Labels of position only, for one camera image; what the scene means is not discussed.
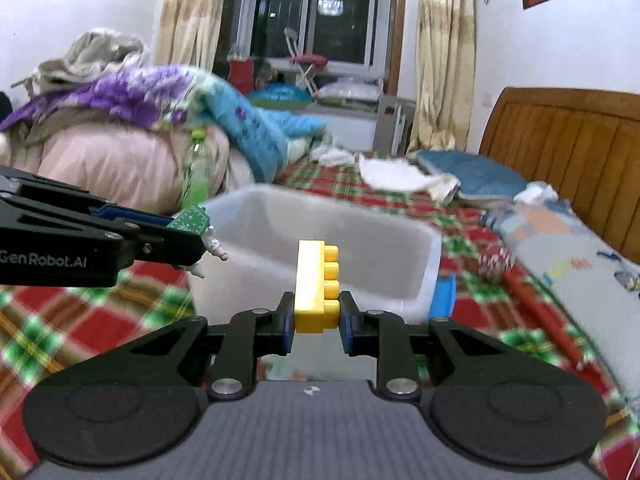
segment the plastic bottle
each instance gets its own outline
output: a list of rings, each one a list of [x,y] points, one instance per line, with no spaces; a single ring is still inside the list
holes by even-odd
[[[191,132],[191,146],[182,162],[182,209],[204,202],[209,198],[209,177],[213,168],[213,156],[205,139],[204,128]]]

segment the curtain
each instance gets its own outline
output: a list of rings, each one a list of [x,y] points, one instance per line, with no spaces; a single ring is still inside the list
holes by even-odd
[[[224,0],[165,0],[156,64],[190,64],[211,72]]]
[[[409,151],[464,150],[476,68],[474,0],[420,0]]]

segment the red plaid blanket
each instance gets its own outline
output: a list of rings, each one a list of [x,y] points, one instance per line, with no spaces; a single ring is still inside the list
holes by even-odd
[[[137,262],[113,288],[0,286],[0,478],[36,462],[22,402],[38,381],[192,315],[185,273],[165,265]]]
[[[478,277],[478,255],[500,243],[497,235],[480,225],[481,211],[456,205],[442,207],[425,193],[375,192],[353,168],[323,168],[308,160],[290,166],[278,182],[291,189],[347,200],[387,214],[425,221],[442,231],[440,268],[457,275],[456,321],[500,338],[505,343],[567,370],[567,357],[540,326],[538,318],[500,285]],[[640,447],[640,428],[624,406],[620,393],[598,363],[596,352],[580,329],[572,325],[554,298],[521,269],[517,276],[537,298],[548,317],[573,338],[591,365],[582,373],[601,394],[609,409],[607,428],[592,462],[609,480],[626,480]],[[640,464],[631,478],[640,478]]]

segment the building block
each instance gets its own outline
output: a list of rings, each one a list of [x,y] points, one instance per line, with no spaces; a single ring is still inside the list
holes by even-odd
[[[340,317],[338,247],[300,240],[294,296],[296,332],[321,333],[337,328]]]

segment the wall outlet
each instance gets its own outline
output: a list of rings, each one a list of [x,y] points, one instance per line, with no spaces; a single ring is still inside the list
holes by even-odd
[[[482,106],[485,108],[493,108],[494,107],[494,96],[485,92],[482,94]]]

